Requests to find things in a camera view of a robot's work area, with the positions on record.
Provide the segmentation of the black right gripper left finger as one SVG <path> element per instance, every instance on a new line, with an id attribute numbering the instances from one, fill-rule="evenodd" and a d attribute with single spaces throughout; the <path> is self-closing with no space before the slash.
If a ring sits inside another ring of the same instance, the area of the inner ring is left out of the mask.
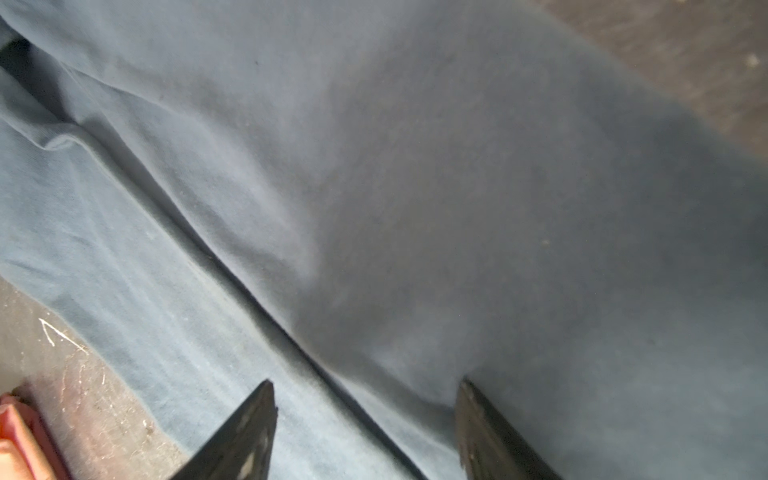
<path id="1" fill-rule="evenodd" d="M 266 480 L 277 419 L 274 385 L 265 380 L 172 480 Z"/>

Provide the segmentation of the blue-grey t-shirt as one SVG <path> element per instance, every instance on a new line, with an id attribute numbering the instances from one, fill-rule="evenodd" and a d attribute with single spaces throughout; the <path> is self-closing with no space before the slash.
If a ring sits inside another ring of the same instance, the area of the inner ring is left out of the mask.
<path id="1" fill-rule="evenodd" d="M 767 168 L 520 1 L 5 1 L 1 273 L 199 448 L 459 479 L 469 378 L 567 479 L 767 475 Z"/>

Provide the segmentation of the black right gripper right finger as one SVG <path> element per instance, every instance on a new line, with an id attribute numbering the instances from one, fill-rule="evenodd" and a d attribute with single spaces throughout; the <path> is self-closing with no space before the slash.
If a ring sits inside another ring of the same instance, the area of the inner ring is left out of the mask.
<path id="1" fill-rule="evenodd" d="M 557 474 L 471 381 L 459 384 L 457 449 L 469 479 L 558 480 Z"/>

